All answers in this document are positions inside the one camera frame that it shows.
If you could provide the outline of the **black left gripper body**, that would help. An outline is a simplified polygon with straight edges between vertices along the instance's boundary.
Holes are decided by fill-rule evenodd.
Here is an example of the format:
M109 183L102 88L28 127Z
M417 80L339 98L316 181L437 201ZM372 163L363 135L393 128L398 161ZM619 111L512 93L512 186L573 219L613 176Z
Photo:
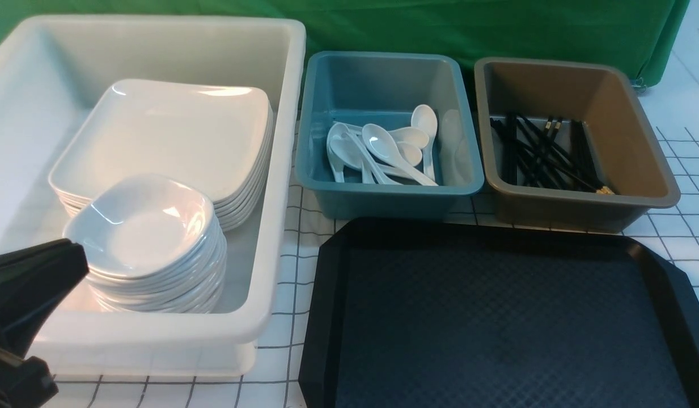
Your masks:
M26 356L38 331L29 322L10 330L0 325L0 407L43 407L59 393L48 364Z

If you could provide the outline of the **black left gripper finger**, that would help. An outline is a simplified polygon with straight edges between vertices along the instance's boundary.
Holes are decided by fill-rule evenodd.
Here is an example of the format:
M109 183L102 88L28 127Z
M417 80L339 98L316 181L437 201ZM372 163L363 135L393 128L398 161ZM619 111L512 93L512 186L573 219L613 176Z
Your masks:
M23 358L87 274L84 248L69 239L0 254L0 349Z

